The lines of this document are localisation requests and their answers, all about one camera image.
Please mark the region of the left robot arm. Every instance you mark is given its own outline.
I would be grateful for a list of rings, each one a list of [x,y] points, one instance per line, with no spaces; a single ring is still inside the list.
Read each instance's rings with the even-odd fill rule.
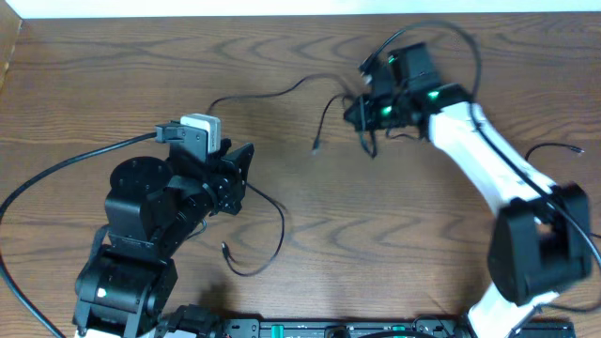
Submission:
[[[177,281],[174,253],[209,215],[236,215],[254,155],[246,144],[197,161],[136,157],[110,176],[107,226],[75,285],[73,323],[79,334],[138,337],[151,331]]]

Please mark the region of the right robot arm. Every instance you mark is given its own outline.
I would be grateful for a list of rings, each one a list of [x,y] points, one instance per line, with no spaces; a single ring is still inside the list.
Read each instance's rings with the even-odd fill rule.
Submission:
[[[459,336],[514,337],[591,275],[600,254],[589,237],[586,193],[531,166],[490,125],[474,94],[440,79],[424,44],[393,50],[386,61],[372,53],[359,70],[370,90],[344,119],[369,156],[377,154],[376,131],[415,127],[458,165],[496,218],[487,254],[491,284]]]

